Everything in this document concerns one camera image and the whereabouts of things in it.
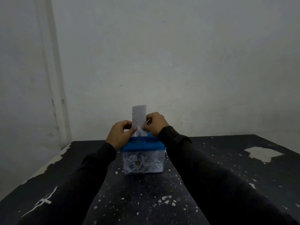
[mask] table surface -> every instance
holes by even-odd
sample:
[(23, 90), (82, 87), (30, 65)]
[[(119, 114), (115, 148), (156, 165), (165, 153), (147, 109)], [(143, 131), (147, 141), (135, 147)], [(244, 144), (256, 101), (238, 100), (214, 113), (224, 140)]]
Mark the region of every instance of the table surface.
[[(197, 149), (254, 184), (280, 210), (300, 221), (299, 154), (256, 135), (191, 137), (191, 140)], [(18, 186), (0, 202), (0, 224), (16, 223), (102, 143), (72, 142), (61, 160)], [(249, 157), (245, 149), (252, 147), (270, 148), (284, 155), (264, 164)], [(209, 224), (167, 154), (163, 173), (124, 176), (122, 170), (122, 156), (117, 153), (83, 224)]]

